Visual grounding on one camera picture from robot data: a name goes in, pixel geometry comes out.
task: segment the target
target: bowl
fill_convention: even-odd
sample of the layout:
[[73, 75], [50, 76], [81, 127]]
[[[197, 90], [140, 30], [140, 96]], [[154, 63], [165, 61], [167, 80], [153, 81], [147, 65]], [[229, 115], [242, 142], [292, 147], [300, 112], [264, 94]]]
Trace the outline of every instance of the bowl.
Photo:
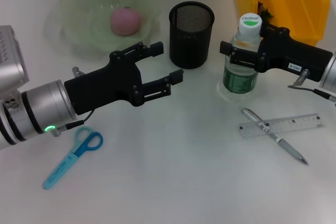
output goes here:
[[[133, 8], [141, 15], [141, 28], [130, 36], [118, 36], [110, 26], [116, 8]], [[60, 0], [66, 39], [83, 49], [103, 52], [122, 50], [145, 40], [159, 15], [155, 0]]]

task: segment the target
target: ruler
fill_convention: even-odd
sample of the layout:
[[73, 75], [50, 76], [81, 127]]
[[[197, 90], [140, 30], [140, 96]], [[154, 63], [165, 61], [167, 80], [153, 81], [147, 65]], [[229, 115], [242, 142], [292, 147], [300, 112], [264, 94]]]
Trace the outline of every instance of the ruler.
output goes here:
[[[263, 120], [275, 133], [298, 131], [311, 128], [324, 127], [320, 114], [308, 114]], [[239, 131], [242, 137], [254, 137], [266, 135], [255, 123], [241, 123]]]

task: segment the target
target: scissor blade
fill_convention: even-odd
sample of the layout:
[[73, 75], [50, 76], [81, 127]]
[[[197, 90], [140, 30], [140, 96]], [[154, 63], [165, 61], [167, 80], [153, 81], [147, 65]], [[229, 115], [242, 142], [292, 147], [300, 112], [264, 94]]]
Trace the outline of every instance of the scissor blade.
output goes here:
[[43, 182], [44, 189], [51, 189], [52, 186], [67, 172], [67, 170], [77, 161], [78, 157], [69, 152], [69, 154], [63, 158], [59, 165], [53, 170], [49, 177]]

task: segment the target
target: green led light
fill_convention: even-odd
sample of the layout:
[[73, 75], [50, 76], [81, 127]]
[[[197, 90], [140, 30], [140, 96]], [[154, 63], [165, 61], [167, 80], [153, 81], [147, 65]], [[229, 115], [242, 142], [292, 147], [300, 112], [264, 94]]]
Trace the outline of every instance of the green led light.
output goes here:
[[45, 132], [56, 129], [56, 126], [50, 125], [44, 129]]

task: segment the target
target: plastic water bottle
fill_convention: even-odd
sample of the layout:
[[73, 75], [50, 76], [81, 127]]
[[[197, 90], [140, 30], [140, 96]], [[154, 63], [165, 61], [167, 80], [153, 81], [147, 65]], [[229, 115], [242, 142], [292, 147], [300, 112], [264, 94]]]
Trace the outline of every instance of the plastic water bottle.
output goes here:
[[[243, 15], [239, 20], [239, 30], [230, 43], [237, 48], [257, 52], [261, 42], [261, 24], [257, 14]], [[256, 85], [257, 76], [253, 68], [232, 64], [230, 56], [226, 56], [223, 84], [228, 91], [236, 94], [250, 92]]]

